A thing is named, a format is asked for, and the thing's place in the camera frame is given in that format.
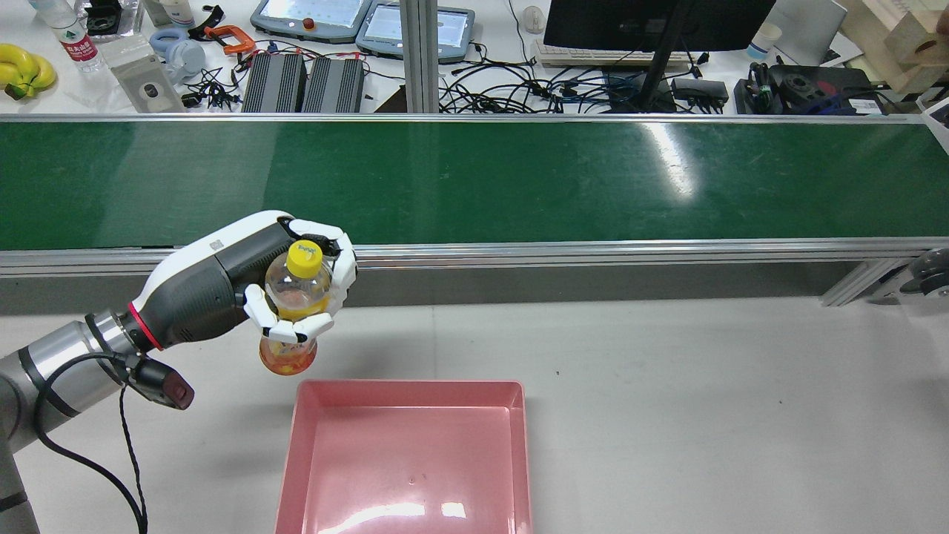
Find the bottle label with red text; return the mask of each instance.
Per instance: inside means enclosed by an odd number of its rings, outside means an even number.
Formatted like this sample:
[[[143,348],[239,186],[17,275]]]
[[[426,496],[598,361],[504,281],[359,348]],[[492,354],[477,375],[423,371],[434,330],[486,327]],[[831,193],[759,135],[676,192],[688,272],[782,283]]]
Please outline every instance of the bottle label with red text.
[[[99,53],[79,21],[67,28],[57,28],[53,31],[72,61],[89,61]]]

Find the robotic arm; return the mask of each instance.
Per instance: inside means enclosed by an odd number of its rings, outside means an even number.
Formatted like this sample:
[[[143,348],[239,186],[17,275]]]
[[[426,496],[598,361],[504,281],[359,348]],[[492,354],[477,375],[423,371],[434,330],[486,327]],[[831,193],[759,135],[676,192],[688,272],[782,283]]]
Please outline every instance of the robotic arm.
[[[270,263],[299,238],[307,238],[333,261],[326,312],[295,323],[281,320],[261,285]],[[149,400],[184,410],[191,387],[170,367],[146,356],[178,343],[218,337],[248,317],[263,335],[306,341],[332,327],[356,278],[349,237],[334,226],[294,219],[279,211],[234,222],[163,260],[127,310],[87,315],[0,360],[0,532],[35,532],[12,453],[36,439],[32,414],[49,377],[74,358],[113,354],[76,363],[49,389],[41,420],[55,429],[128,383]]]

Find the paper cup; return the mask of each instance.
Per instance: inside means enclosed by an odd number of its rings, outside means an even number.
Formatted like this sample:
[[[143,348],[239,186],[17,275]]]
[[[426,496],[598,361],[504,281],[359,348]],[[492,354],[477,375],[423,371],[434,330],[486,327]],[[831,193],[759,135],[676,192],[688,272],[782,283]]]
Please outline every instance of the paper cup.
[[[172,24],[184,29],[195,26],[195,16],[191,14],[188,0],[159,0],[159,2],[168,13],[168,18],[172,19]]]
[[[777,43],[777,40],[780,38],[781,28],[770,22],[766,22],[758,29],[758,33],[754,35],[752,42],[745,51],[752,59],[761,61],[765,59],[765,56],[767,56],[768,52],[774,47],[774,43]]]

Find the keyboard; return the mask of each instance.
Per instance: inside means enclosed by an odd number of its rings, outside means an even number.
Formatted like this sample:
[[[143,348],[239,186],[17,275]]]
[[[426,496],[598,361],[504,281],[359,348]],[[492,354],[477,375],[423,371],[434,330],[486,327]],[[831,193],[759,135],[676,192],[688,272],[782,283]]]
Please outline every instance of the keyboard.
[[[649,67],[652,52],[626,52],[622,50],[587,50],[585,48],[561,48],[545,45],[542,39],[533,42],[534,57],[548,67]],[[672,52],[670,68],[688,70],[689,55]]]

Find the green conveyor belt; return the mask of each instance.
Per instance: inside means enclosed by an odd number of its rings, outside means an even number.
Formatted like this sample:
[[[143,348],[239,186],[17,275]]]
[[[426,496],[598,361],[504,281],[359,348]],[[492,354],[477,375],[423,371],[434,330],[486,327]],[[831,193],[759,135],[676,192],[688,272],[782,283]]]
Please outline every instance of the green conveyor belt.
[[[261,209],[357,243],[949,236],[920,124],[0,121],[0,250],[184,244]]]

